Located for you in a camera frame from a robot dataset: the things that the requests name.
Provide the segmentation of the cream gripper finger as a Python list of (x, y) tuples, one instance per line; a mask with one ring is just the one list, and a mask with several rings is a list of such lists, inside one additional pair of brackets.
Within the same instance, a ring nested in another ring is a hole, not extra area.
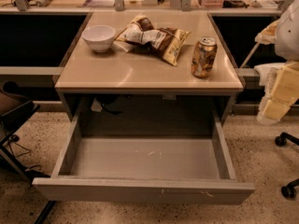
[(299, 62), (288, 61), (271, 68), (259, 104), (257, 120), (263, 125), (279, 122), (299, 99)]

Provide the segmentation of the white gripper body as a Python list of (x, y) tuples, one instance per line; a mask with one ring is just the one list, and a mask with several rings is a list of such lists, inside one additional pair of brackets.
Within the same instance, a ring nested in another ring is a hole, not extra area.
[(268, 26), (261, 30), (255, 36), (255, 41), (259, 44), (269, 45), (276, 42), (276, 30), (278, 27), (278, 21), (271, 22)]

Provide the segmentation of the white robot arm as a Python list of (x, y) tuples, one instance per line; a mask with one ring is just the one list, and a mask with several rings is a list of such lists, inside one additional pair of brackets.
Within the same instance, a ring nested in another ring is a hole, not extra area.
[(286, 60), (281, 68), (271, 68), (257, 120), (264, 125), (279, 122), (299, 99), (299, 0), (293, 0), (277, 21), (255, 37), (260, 44), (274, 44), (277, 56)]

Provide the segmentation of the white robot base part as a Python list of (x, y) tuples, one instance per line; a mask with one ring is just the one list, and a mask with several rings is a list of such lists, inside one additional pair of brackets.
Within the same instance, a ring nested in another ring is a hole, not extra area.
[(284, 63), (264, 63), (254, 66), (254, 70), (259, 74), (259, 85), (265, 86), (268, 75), (272, 69), (280, 69)]

